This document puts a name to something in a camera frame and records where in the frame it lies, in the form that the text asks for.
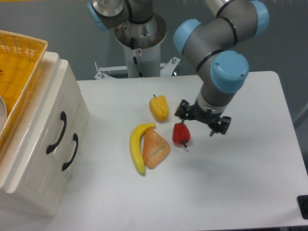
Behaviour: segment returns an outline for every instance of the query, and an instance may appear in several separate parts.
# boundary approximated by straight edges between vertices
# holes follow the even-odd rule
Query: black handle
[[[73,163],[73,160],[74,160],[74,158],[76,156],[76,153],[77,153],[77,150],[78,150],[78,135],[76,133],[74,133],[74,135],[73,135],[73,141],[76,142],[76,147],[75,147],[75,150],[74,150],[74,154],[72,156],[72,159],[69,162],[64,163],[62,165],[62,171],[66,170],[71,165],[71,163]]]
[[[63,120],[64,122],[64,125],[63,125],[63,128],[62,128],[62,131],[60,133],[60,136],[59,136],[59,139],[56,143],[54,144],[51,144],[47,147],[47,150],[46,150],[46,154],[49,154],[51,153],[53,150],[55,150],[55,148],[60,144],[63,136],[64,136],[64,133],[65,133],[65,129],[66,129],[66,114],[65,112],[61,112],[61,115],[60,115],[60,120]]]

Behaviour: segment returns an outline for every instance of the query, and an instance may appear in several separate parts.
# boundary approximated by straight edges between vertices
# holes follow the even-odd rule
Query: yellow banana
[[[141,150],[140,150],[140,139],[148,128],[153,128],[153,127],[155,127],[154,123],[139,124],[138,126],[134,128],[133,132],[130,135],[130,139],[129,139],[130,154],[131,154],[131,157],[133,158],[137,171],[141,175],[144,175],[145,173],[145,166],[144,166],[144,161],[143,161],[143,157],[142,157]]]

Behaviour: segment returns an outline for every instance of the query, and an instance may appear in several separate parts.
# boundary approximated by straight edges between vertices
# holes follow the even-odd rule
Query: yellow basket
[[[0,149],[18,118],[47,46],[46,41],[0,30],[0,96],[8,111],[0,132]]]

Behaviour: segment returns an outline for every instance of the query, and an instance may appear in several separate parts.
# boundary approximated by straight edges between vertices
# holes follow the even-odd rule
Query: yellow bell pepper
[[[159,95],[157,97],[154,95],[154,98],[150,99],[149,105],[154,118],[158,122],[168,119],[168,104],[164,95]]]

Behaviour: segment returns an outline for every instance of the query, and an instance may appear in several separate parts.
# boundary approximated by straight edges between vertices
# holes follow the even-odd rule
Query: bread
[[[159,165],[169,154],[170,146],[153,128],[146,130],[143,141],[143,160],[150,169]]]

